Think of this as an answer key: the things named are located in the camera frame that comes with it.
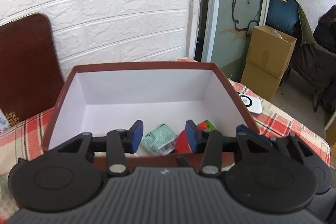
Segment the brown cardboard storage box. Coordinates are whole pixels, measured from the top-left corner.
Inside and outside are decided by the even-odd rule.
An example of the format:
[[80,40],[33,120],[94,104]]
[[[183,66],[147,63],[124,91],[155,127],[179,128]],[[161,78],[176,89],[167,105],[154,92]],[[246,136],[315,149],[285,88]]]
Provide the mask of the brown cardboard storage box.
[[149,61],[73,67],[42,141],[49,151],[83,132],[105,135],[143,121],[144,132],[166,124],[181,133],[187,120],[210,121],[223,135],[259,128],[236,90],[213,63]]

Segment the floral white plastic bag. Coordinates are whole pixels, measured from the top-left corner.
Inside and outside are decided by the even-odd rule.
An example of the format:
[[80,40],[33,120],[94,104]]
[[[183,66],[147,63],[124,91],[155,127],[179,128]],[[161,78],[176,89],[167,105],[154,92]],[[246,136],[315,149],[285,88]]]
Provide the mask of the floral white plastic bag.
[[6,131],[7,129],[11,128],[5,114],[3,114],[2,110],[0,110],[0,133]]

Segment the lower cardboard box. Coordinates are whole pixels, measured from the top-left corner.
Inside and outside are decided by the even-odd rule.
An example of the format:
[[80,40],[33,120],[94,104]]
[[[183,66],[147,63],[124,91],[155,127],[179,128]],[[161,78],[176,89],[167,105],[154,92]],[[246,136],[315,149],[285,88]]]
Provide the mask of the lower cardboard box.
[[281,79],[246,62],[240,83],[248,87],[259,97],[271,101],[278,90]]

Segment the red round object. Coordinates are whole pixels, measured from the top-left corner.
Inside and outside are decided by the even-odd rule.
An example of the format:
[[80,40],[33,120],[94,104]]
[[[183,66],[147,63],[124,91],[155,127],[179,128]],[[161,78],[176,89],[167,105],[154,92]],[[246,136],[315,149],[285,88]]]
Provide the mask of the red round object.
[[191,152],[185,130],[183,130],[179,134],[179,136],[177,137],[177,141],[176,141],[176,144],[175,144],[175,152],[176,153],[189,153],[189,152]]

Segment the green printed carton box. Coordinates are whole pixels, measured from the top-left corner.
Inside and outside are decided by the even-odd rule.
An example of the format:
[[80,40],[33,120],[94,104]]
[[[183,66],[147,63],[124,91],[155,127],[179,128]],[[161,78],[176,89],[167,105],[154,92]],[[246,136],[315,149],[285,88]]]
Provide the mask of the green printed carton box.
[[197,125],[198,129],[201,131],[214,131],[216,130],[215,126],[208,120],[205,120]]

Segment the seated person in black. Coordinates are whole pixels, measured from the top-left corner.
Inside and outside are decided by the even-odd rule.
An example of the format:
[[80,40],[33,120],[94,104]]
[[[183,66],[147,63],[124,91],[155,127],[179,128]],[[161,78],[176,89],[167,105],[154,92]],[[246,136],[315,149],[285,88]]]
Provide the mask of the seated person in black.
[[318,25],[314,30],[315,41],[331,53],[336,52],[336,5],[333,5],[323,16],[320,17]]

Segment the upper cardboard box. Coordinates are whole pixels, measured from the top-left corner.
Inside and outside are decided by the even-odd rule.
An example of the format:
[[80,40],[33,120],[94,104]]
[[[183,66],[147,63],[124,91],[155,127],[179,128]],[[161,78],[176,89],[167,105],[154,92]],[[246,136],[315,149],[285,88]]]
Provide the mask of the upper cardboard box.
[[270,26],[255,26],[246,61],[281,78],[293,54],[297,39]]

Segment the red plaid bed sheet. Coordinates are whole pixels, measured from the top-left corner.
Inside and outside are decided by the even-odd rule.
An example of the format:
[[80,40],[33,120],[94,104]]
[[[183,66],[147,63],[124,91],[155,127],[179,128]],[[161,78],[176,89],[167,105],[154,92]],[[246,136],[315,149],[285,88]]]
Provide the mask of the red plaid bed sheet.
[[[260,100],[257,134],[294,133],[330,167],[321,137]],[[1,223],[333,223],[306,208],[314,174],[251,135],[201,131],[199,153],[155,156],[129,153],[130,127],[44,151],[53,111],[1,133]]]

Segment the chair with dark coat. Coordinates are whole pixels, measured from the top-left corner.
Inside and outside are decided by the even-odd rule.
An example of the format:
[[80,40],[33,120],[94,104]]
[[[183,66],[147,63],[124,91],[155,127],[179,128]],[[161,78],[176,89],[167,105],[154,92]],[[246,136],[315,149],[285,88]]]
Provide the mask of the chair with dark coat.
[[299,21],[294,26],[298,37],[291,65],[294,70],[315,88],[314,111],[322,107],[328,114],[333,113],[335,101],[335,53],[320,46],[314,39],[303,8],[298,5]]

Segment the green white snack packet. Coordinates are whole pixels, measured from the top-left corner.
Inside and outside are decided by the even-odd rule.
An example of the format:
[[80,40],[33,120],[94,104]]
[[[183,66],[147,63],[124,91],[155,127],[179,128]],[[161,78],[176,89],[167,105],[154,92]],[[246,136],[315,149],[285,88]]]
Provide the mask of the green white snack packet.
[[178,136],[168,125],[162,124],[147,133],[142,138],[141,145],[151,155],[165,156],[175,150]]

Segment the white round device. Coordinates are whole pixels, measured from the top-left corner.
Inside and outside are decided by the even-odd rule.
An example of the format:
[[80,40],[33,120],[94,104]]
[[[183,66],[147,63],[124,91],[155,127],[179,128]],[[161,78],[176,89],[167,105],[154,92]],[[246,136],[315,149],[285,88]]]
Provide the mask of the white round device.
[[251,114],[260,115],[262,113],[263,108],[260,98],[249,96],[240,92],[238,92],[238,95]]

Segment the blue suitcase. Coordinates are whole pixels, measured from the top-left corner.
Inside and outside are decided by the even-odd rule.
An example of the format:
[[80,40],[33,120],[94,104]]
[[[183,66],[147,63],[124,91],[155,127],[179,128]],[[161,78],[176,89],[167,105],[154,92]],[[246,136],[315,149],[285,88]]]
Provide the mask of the blue suitcase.
[[287,35],[294,34],[299,21],[296,0],[270,0],[265,24]]

